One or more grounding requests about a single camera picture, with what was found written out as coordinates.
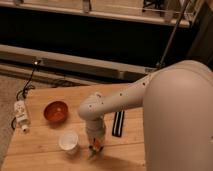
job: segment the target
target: floor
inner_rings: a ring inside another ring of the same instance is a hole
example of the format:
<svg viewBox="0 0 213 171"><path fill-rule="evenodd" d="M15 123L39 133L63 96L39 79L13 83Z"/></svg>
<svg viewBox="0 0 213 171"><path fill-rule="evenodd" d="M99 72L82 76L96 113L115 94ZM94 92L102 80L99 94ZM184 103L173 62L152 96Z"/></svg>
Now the floor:
<svg viewBox="0 0 213 171"><path fill-rule="evenodd" d="M13 104L16 93L23 88L27 80L0 75L0 170L13 135L11 121L14 118ZM36 88L47 88L52 85L32 82Z"/></svg>

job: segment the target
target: orange object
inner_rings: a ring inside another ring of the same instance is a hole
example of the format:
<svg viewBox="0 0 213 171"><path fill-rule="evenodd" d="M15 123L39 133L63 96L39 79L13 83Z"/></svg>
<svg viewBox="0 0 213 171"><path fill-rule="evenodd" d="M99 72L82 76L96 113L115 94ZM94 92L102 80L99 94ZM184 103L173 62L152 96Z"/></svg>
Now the orange object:
<svg viewBox="0 0 213 171"><path fill-rule="evenodd" d="M68 107L62 101L50 103L44 110L44 117L51 123L63 122L68 116Z"/></svg>

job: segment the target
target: metal pole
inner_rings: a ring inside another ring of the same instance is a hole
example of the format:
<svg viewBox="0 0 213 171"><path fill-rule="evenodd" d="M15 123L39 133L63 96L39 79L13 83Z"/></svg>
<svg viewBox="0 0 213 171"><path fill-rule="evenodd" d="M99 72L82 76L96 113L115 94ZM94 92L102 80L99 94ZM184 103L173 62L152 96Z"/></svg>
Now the metal pole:
<svg viewBox="0 0 213 171"><path fill-rule="evenodd" d="M171 45L172 45L172 41L173 41L174 36L176 34L176 31L177 31L177 28L178 28L178 26L179 26L179 24L181 22L181 19L182 19L183 15L184 15L184 12L185 12L186 7L187 7L189 2L190 2L190 0L185 0L184 3L183 3L183 6L182 6L180 14L178 16L177 22L176 22L176 24L175 24L175 26L173 28L172 34L171 34L171 36L169 38L169 41L168 41L168 43L166 45L166 49L164 50L163 56L162 56L160 62L157 63L157 68L158 69L161 69L164 66L164 60L165 60L166 56L168 55L168 52L169 52L169 50L171 48Z"/></svg>

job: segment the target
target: black wall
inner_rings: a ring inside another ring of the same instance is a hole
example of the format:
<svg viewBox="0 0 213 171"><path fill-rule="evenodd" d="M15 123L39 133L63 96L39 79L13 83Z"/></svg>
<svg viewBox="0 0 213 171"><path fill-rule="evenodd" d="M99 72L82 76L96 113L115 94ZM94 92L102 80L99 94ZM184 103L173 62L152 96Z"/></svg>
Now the black wall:
<svg viewBox="0 0 213 171"><path fill-rule="evenodd" d="M155 67L170 26L0 7L0 44ZM197 28L179 28L166 64L185 59Z"/></svg>

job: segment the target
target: black object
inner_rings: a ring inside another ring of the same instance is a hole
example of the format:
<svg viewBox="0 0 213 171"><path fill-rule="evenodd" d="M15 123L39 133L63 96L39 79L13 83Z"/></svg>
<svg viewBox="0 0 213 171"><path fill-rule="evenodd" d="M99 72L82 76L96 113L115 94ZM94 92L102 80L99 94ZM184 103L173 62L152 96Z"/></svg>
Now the black object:
<svg viewBox="0 0 213 171"><path fill-rule="evenodd" d="M164 0L144 0L143 7L146 8L146 7L149 7L151 5L155 5L156 9L161 10L163 4L164 4Z"/></svg>
<svg viewBox="0 0 213 171"><path fill-rule="evenodd" d="M119 111L115 113L113 127L112 127L112 136L121 137L123 130L123 122L125 111Z"/></svg>

